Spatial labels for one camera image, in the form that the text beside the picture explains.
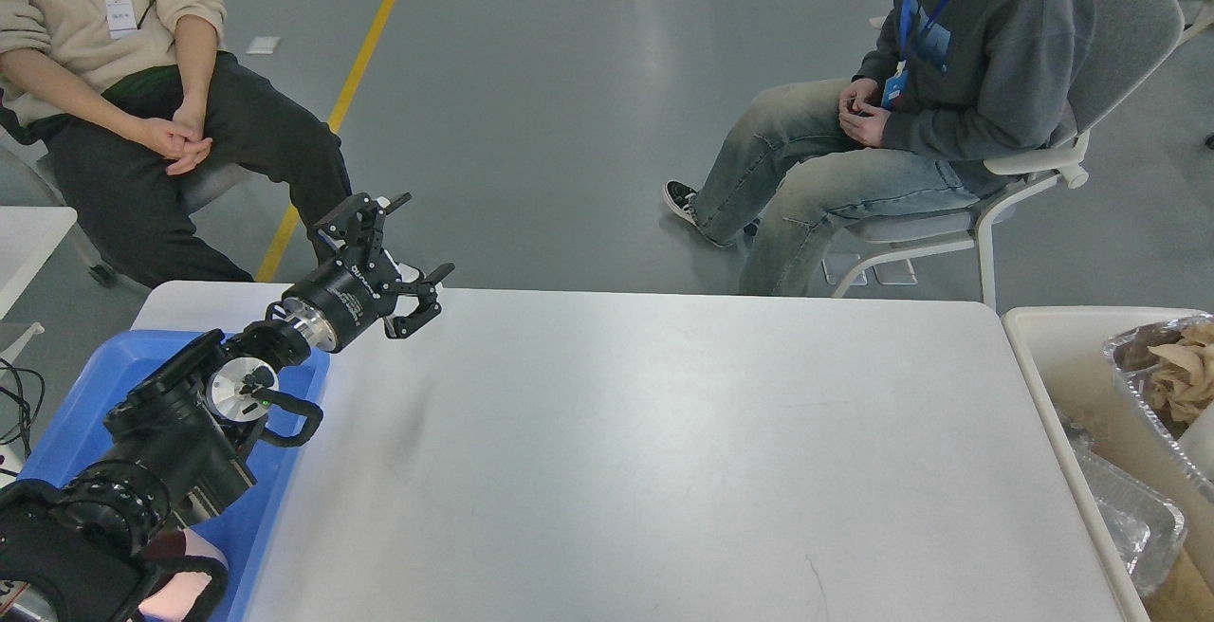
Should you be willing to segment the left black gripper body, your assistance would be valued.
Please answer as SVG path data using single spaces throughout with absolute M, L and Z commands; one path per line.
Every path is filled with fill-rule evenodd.
M 387 250 L 369 262 L 334 258 L 280 296 L 280 320 L 310 346 L 339 354 L 374 322 L 395 311 L 395 295 L 386 285 L 402 279 Z

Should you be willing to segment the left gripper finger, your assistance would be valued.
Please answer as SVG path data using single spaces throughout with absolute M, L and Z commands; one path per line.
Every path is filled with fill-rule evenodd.
M 382 316 L 382 333 L 387 338 L 408 338 L 441 313 L 439 285 L 456 266 L 444 262 L 429 273 L 403 262 L 395 265 L 395 268 L 398 277 L 382 285 L 382 298 L 391 301 L 388 313 Z M 416 306 L 407 315 L 396 315 L 399 298 L 415 299 Z
M 318 266 L 331 262 L 333 259 L 345 262 L 387 262 L 396 267 L 391 253 L 382 247 L 382 224 L 399 207 L 413 199 L 412 192 L 398 197 L 371 197 L 365 192 L 346 197 L 336 208 L 312 226 L 316 242 L 320 243 L 317 253 Z

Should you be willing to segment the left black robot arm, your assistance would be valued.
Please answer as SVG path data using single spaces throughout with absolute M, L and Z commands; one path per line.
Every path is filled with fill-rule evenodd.
M 110 449 L 64 486 L 19 479 L 2 490 L 5 621 L 205 621 L 229 587 L 219 556 L 157 541 L 226 509 L 256 484 L 261 442 L 299 448 L 320 406 L 283 392 L 280 371 L 337 354 L 376 320 L 407 338 L 441 312 L 443 264 L 408 279 L 382 249 L 382 221 L 412 198 L 347 197 L 317 225 L 333 255 L 290 285 L 265 318 L 192 338 L 103 417 Z

